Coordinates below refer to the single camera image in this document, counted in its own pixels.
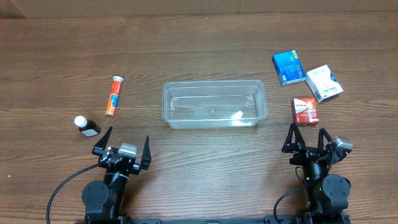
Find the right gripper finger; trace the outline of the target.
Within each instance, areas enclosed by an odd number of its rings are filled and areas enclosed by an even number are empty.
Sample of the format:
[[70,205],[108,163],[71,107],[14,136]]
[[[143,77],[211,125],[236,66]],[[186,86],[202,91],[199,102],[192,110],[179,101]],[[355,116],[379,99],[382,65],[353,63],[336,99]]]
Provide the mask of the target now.
[[326,150],[329,151],[330,147],[328,145],[324,145],[324,139],[327,140],[327,142],[331,142],[332,141],[332,137],[328,134],[328,132],[326,131],[325,128],[321,128],[319,129],[319,133],[318,133],[318,145],[317,148],[319,150]]
[[305,141],[296,123],[290,125],[287,138],[281,151],[283,153],[295,153],[305,149]]

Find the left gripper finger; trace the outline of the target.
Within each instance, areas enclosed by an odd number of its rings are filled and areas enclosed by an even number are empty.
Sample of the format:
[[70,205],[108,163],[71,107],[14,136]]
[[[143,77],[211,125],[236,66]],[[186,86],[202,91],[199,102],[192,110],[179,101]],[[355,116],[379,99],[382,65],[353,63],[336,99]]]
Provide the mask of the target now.
[[149,148],[149,136],[147,136],[141,157],[141,169],[147,170],[150,166],[151,161],[152,161],[152,156],[150,154],[150,148]]
[[105,150],[112,130],[113,130],[113,127],[110,126],[108,128],[107,132],[105,133],[105,135],[94,145],[94,148],[93,148],[94,150]]

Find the dark medicine bottle white cap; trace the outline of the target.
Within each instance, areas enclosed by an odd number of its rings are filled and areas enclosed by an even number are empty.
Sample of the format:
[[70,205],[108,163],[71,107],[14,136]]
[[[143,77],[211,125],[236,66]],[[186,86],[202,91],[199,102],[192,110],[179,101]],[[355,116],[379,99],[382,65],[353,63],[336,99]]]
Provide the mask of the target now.
[[94,121],[84,116],[77,116],[74,119],[74,123],[78,127],[78,130],[87,137],[99,135],[101,132],[101,128]]

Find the red medicine box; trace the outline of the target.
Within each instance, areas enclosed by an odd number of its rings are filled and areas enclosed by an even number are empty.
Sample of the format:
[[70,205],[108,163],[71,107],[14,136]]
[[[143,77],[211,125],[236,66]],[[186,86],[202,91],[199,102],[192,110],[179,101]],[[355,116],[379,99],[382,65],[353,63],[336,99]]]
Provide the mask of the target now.
[[291,101],[292,117],[298,126],[316,126],[319,122],[317,100],[300,97]]

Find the white medicine box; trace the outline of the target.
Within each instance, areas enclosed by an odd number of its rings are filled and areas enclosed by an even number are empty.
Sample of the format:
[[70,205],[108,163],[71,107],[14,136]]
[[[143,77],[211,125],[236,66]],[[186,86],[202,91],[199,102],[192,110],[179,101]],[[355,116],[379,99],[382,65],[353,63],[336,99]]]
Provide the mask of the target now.
[[308,71],[306,82],[319,103],[343,92],[328,65]]

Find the orange effervescent tablet tube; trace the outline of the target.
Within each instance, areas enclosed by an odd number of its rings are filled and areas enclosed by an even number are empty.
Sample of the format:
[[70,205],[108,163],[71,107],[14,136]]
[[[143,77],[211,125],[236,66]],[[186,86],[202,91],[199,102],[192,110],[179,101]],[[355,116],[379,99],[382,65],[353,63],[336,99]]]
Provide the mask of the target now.
[[112,89],[109,95],[109,100],[105,111],[106,116],[114,117],[115,115],[123,81],[124,79],[120,76],[115,75],[113,77]]

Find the blue medicine box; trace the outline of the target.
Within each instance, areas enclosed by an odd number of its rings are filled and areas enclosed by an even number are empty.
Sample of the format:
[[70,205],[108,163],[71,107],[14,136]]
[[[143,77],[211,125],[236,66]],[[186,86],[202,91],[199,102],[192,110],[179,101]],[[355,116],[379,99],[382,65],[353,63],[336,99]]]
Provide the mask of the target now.
[[296,50],[274,54],[272,62],[282,86],[302,82],[307,78]]

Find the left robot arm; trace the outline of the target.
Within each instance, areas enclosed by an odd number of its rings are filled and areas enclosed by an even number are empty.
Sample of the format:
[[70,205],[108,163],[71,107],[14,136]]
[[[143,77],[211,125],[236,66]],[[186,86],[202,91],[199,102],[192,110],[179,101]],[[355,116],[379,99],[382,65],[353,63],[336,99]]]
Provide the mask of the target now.
[[147,170],[152,160],[149,138],[145,140],[141,161],[137,163],[135,145],[123,143],[119,148],[106,147],[111,131],[112,127],[92,150],[99,157],[97,166],[106,169],[106,172],[102,181],[92,181],[82,191],[85,223],[131,223],[129,216],[121,213],[129,176]]

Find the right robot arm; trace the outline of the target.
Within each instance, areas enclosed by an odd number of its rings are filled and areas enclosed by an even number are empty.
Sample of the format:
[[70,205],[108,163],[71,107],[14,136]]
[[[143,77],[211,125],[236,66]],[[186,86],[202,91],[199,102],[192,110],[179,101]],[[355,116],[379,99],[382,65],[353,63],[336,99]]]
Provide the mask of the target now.
[[[338,174],[331,174],[334,164],[342,161],[353,149],[349,139],[332,138],[326,129],[318,132],[317,147],[307,146],[296,123],[292,123],[282,146],[283,153],[292,153],[290,164],[303,170],[303,186],[290,190],[276,201],[273,216],[277,223],[289,220],[292,223],[350,223],[343,214],[348,208],[351,182]],[[277,206],[287,196],[305,190],[308,207],[299,210],[291,218],[277,217]]]

